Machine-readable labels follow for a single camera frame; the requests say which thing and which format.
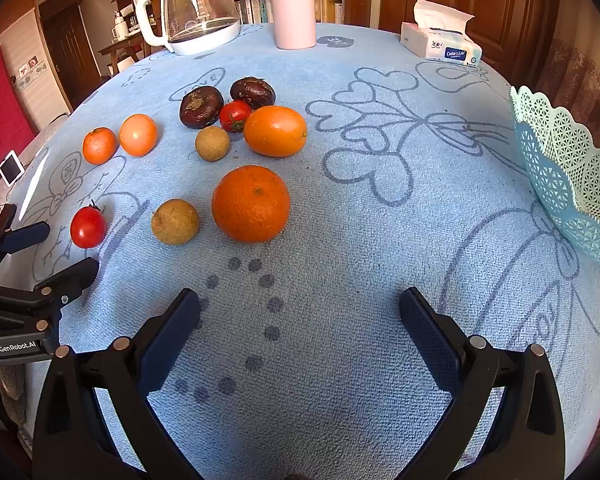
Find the white tablet device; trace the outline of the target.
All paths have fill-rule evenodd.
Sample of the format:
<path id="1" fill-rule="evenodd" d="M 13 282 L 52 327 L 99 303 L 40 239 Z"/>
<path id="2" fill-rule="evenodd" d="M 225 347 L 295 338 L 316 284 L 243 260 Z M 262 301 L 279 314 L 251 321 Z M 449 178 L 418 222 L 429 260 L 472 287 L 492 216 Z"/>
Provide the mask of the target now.
<path id="1" fill-rule="evenodd" d="M 0 162 L 0 176 L 5 184 L 10 188 L 24 174 L 24 167 L 14 150 L 8 152 L 5 158 Z"/>

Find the red cherry tomato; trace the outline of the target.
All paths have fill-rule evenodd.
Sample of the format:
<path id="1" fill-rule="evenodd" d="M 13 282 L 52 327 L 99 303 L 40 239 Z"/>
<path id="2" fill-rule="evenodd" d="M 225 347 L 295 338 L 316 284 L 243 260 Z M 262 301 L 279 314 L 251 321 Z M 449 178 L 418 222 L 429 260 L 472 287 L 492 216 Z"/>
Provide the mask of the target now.
<path id="1" fill-rule="evenodd" d="M 251 115 L 251 107 L 244 101 L 226 103 L 220 111 L 222 128 L 229 133 L 240 133 Z"/>

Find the pink thermos bottle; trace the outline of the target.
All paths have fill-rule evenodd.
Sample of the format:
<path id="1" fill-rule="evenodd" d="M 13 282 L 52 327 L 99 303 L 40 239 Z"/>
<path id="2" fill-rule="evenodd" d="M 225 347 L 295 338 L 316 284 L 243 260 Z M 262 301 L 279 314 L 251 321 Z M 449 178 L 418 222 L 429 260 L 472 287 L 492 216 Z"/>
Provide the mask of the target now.
<path id="1" fill-rule="evenodd" d="M 316 44 L 314 0 L 271 0 L 276 46 L 303 50 Z"/>

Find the wooden side table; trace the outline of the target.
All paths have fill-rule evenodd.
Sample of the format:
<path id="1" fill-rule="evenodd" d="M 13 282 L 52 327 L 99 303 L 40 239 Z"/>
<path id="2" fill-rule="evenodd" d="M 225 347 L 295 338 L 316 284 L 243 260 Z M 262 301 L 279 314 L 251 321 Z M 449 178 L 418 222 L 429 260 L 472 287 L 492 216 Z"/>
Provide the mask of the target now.
<path id="1" fill-rule="evenodd" d="M 130 58 L 134 63 L 138 62 L 138 54 L 141 53 L 144 58 L 151 55 L 152 47 L 145 41 L 143 35 L 131 35 L 125 39 L 115 41 L 108 47 L 99 50 L 102 56 L 108 56 L 111 65 L 111 75 L 116 76 L 119 70 L 119 62 L 125 58 Z"/>

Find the dark hallway door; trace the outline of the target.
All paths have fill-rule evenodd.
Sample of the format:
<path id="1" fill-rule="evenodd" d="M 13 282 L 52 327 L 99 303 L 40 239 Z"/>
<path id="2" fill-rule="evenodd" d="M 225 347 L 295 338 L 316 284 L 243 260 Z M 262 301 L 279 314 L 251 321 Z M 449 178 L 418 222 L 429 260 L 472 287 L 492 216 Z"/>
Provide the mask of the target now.
<path id="1" fill-rule="evenodd" d="M 45 0 L 38 5 L 47 49 L 72 108 L 102 83 L 83 23 L 82 1 Z"/>

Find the pale orange round fruit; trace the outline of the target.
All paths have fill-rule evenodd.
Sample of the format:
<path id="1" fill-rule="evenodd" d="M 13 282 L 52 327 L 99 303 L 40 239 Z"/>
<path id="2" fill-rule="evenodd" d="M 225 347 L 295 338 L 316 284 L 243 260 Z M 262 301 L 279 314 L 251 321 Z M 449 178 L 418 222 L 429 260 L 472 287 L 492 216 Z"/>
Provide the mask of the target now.
<path id="1" fill-rule="evenodd" d="M 156 146 L 157 141 L 157 126 L 148 115 L 134 114 L 122 122 L 119 142 L 129 155 L 145 156 Z"/>

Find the oval orange fruit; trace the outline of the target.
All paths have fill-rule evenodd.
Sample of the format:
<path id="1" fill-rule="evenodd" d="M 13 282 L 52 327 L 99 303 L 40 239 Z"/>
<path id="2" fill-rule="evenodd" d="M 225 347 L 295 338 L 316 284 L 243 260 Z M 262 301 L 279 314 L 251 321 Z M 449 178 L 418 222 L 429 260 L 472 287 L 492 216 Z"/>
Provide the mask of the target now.
<path id="1" fill-rule="evenodd" d="M 284 158 L 297 154 L 304 148 L 308 127 L 304 118 L 295 110 L 269 105 L 250 114 L 242 133 L 254 152 Z"/>

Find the patterned beige curtain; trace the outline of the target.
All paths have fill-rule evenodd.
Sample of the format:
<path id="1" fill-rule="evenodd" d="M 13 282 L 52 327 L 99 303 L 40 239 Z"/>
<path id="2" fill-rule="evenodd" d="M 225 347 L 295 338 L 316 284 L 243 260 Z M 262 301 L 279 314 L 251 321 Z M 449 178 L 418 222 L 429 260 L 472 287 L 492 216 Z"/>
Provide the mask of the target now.
<path id="1" fill-rule="evenodd" d="M 560 0 L 536 88 L 587 126 L 600 148 L 600 11 L 592 0 Z"/>

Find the brown longan fruit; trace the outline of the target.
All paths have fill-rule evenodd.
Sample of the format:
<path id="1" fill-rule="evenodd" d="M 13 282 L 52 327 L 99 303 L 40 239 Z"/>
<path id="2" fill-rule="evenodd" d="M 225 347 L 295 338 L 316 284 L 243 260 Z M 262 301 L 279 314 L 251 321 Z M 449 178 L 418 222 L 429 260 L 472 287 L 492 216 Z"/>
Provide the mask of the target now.
<path id="1" fill-rule="evenodd" d="M 195 207 L 186 200 L 172 198 L 164 202 L 151 217 L 151 231 L 166 245 L 183 245 L 199 231 L 200 220 Z"/>
<path id="2" fill-rule="evenodd" d="M 203 160 L 216 162 L 230 150 L 230 136 L 220 127 L 208 126 L 198 132 L 195 148 Z"/>

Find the light blue patterned tablecloth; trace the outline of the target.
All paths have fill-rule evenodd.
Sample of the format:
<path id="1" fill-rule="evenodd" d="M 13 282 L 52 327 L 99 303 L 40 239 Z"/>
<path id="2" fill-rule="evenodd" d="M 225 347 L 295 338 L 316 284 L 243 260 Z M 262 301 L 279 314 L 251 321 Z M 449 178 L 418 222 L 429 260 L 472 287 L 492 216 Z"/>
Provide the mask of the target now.
<path id="1" fill-rule="evenodd" d="M 600 419 L 600 266 L 536 199 L 508 81 L 486 64 L 425 62 L 390 32 L 321 24 L 317 35 L 283 51 L 268 26 L 247 26 L 211 53 L 161 51 L 103 84 L 10 192 L 17 223 L 45 221 L 50 235 L 8 257 L 0 285 L 29 288 L 83 259 L 69 224 L 96 204 L 108 228 L 92 250 L 100 269 L 62 311 L 63 344 L 105 348 L 193 289 L 200 322 L 149 400 L 208 479 L 393 478 L 450 402 L 400 320 L 413 286 L 465 333 L 546 350 L 576 468 Z M 227 132 L 222 159 L 198 155 L 182 99 L 211 86 L 225 105 L 244 77 L 304 118 L 300 152 L 260 155 Z M 142 157 L 119 142 L 134 114 L 158 131 Z M 118 147 L 95 166 L 82 144 L 98 127 Z M 247 165 L 275 172 L 290 195 L 286 226 L 266 243 L 236 242 L 212 216 L 222 177 Z M 183 245 L 151 231 L 172 198 L 200 220 Z"/>

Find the large round orange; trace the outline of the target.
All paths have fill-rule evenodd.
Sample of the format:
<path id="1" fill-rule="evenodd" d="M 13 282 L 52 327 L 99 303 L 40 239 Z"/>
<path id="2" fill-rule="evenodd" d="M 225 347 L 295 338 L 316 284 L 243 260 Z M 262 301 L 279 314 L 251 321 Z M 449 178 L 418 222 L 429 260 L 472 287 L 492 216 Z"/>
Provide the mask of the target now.
<path id="1" fill-rule="evenodd" d="M 215 224 L 232 240 L 266 243 L 286 226 L 290 195 L 272 170 L 241 166 L 222 177 L 212 194 L 211 210 Z"/>

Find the dark purple passion fruit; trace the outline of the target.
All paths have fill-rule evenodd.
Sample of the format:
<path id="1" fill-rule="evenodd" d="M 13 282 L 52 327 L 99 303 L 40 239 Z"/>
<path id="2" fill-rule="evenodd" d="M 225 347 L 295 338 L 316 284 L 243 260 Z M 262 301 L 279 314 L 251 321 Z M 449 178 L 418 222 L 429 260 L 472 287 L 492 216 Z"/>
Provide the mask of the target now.
<path id="1" fill-rule="evenodd" d="M 214 124 L 220 116 L 224 99 L 217 88 L 202 86 L 188 92 L 180 105 L 180 119 L 188 128 L 202 129 Z"/>

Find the white tissue pack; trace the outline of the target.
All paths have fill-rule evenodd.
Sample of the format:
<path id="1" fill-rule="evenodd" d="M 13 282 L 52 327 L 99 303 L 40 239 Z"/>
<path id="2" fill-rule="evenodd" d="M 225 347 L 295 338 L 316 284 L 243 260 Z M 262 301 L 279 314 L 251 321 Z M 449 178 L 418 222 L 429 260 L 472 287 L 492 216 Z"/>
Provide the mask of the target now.
<path id="1" fill-rule="evenodd" d="M 400 43 L 414 55 L 427 61 L 477 66 L 482 47 L 466 32 L 472 14 L 428 0 L 417 0 L 414 23 L 403 22 Z"/>

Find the small mandarin orange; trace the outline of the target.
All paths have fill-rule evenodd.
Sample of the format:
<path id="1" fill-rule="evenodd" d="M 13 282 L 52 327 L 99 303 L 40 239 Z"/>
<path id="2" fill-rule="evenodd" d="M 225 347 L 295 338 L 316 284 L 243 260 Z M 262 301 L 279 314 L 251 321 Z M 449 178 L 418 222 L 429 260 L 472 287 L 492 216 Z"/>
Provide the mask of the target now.
<path id="1" fill-rule="evenodd" d="M 105 127 L 98 127 L 84 136 L 82 144 L 83 158 L 92 165 L 99 166 L 108 162 L 117 151 L 117 138 Z"/>

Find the mint lattice fruit basket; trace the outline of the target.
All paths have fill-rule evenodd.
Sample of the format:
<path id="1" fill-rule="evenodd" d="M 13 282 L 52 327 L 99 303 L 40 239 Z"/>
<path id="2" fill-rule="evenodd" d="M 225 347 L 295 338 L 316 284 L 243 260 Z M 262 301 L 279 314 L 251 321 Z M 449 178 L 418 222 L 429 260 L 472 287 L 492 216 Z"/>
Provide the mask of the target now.
<path id="1" fill-rule="evenodd" d="M 573 246 L 600 264 L 600 148 L 565 107 L 509 89 L 516 140 L 536 196 Z"/>

